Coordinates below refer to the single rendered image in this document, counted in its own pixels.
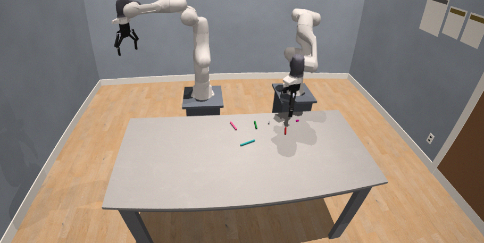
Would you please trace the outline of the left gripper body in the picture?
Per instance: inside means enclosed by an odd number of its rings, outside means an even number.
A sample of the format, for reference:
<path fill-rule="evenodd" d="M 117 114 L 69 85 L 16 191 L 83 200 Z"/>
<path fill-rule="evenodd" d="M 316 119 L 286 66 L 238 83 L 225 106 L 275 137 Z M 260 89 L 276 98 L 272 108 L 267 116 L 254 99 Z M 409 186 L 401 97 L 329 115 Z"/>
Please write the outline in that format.
<path fill-rule="evenodd" d="M 292 94 L 295 93 L 296 91 L 299 91 L 300 85 L 301 84 L 294 84 L 289 86 L 289 89 L 292 90 Z"/>

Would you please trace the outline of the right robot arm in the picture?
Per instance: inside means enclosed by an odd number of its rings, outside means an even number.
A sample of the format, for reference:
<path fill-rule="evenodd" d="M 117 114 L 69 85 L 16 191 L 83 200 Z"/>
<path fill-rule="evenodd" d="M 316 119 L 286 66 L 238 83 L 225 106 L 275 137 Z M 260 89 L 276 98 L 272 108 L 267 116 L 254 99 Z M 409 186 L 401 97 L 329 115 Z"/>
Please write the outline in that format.
<path fill-rule="evenodd" d="M 191 97 L 207 100 L 214 96 L 208 68 L 211 63 L 208 22 L 206 18 L 198 17 L 196 10 L 187 5 L 186 0 L 158 0 L 155 3 L 143 5 L 133 0 L 117 0 L 116 12 L 117 19 L 114 19 L 112 24 L 127 24 L 131 18 L 140 14 L 180 13 L 181 22 L 193 27 L 195 85 Z"/>

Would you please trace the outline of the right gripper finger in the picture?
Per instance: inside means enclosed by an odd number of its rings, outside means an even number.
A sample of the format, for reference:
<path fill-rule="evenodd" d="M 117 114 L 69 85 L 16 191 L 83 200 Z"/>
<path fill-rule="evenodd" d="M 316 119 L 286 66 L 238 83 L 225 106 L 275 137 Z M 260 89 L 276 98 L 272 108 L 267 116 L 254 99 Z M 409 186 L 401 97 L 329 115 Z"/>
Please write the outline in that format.
<path fill-rule="evenodd" d="M 130 34 L 130 33 L 127 33 L 129 35 L 129 37 L 131 37 L 133 40 L 134 40 L 134 44 L 135 44 L 135 49 L 137 50 L 137 40 L 139 40 L 139 38 L 137 37 L 136 33 L 134 32 L 134 29 L 131 29 L 130 30 L 132 32 L 132 34 L 134 35 L 134 37 Z"/>
<path fill-rule="evenodd" d="M 116 49 L 118 49 L 118 55 L 121 56 L 121 53 L 120 53 L 120 44 L 123 40 L 123 38 L 125 37 L 126 33 L 124 33 L 123 37 L 121 36 L 120 39 L 119 39 L 119 36 L 121 35 L 121 33 L 117 33 L 116 34 L 116 40 L 115 40 L 115 44 L 114 44 L 114 47 L 116 47 Z"/>

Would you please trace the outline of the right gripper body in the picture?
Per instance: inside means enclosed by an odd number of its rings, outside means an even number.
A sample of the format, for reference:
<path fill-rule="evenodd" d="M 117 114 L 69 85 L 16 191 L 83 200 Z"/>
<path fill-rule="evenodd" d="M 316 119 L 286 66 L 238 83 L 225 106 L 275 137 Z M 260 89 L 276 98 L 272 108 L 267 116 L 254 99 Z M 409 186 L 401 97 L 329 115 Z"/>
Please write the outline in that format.
<path fill-rule="evenodd" d="M 125 37 L 128 37 L 129 35 L 127 33 L 131 32 L 129 22 L 127 24 L 119 24 L 119 27 L 121 36 L 123 37 L 124 33 L 126 33 Z"/>

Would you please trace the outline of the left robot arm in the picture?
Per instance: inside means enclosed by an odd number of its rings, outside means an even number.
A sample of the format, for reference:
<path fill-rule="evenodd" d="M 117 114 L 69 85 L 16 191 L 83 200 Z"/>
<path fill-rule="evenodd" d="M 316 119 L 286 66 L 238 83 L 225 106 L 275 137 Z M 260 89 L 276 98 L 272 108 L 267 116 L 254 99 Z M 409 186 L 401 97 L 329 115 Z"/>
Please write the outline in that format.
<path fill-rule="evenodd" d="M 302 49 L 287 47 L 284 51 L 285 58 L 290 64 L 290 74 L 283 79 L 282 94 L 289 94 L 289 85 L 301 84 L 296 96 L 305 91 L 303 84 L 304 71 L 314 73 L 318 69 L 316 36 L 313 34 L 313 26 L 321 22 L 320 14 L 305 9 L 294 9 L 291 17 L 297 23 L 296 41 Z M 310 48 L 311 46 L 311 48 Z M 305 68 L 304 68 L 305 67 Z M 289 91 L 289 92 L 288 92 Z"/>

